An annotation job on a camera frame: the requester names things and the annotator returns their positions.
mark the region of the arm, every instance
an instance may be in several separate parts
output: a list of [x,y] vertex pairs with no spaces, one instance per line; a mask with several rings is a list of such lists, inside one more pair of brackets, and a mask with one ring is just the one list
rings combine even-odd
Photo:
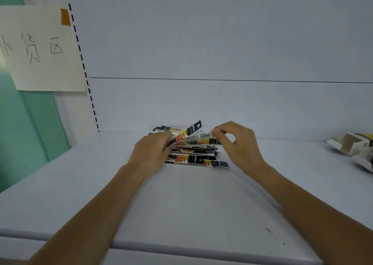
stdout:
[[163,147],[170,136],[170,131],[160,132],[137,142],[128,163],[35,253],[29,265],[99,264],[134,194],[167,159],[170,150]]
[[[225,133],[236,137],[231,142]],[[315,252],[329,265],[373,264],[373,231],[292,183],[260,154],[251,129],[227,122],[212,130],[232,162],[282,207]]]

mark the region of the hand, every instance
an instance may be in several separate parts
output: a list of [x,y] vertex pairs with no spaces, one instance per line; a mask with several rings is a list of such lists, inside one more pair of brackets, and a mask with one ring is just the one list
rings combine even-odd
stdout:
[[[235,122],[226,122],[211,131],[223,145],[229,158],[244,173],[255,179],[257,170],[267,164],[260,154],[254,131]],[[231,133],[236,140],[231,142],[226,136]]]
[[163,148],[171,136],[169,130],[144,136],[135,144],[127,165],[135,169],[140,168],[146,176],[151,175],[161,167],[170,154],[170,148]]

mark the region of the right hand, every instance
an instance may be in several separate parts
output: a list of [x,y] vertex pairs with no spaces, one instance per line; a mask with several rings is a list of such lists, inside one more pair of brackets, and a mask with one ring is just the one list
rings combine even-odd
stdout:
[[[226,122],[214,128],[211,133],[221,142],[232,162],[254,179],[257,171],[267,166],[253,130],[235,122]],[[226,133],[233,134],[236,140],[231,142]]]

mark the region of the paper sign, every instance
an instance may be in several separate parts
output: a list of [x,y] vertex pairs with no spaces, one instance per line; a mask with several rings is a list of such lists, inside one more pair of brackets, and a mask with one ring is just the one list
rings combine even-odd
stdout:
[[17,90],[85,91],[77,38],[66,13],[49,5],[0,7],[0,54]]

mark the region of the teal wall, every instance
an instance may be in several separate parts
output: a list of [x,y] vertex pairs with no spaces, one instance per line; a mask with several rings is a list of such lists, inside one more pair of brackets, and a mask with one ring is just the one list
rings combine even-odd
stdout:
[[0,53],[0,192],[68,149],[53,93],[17,91]]

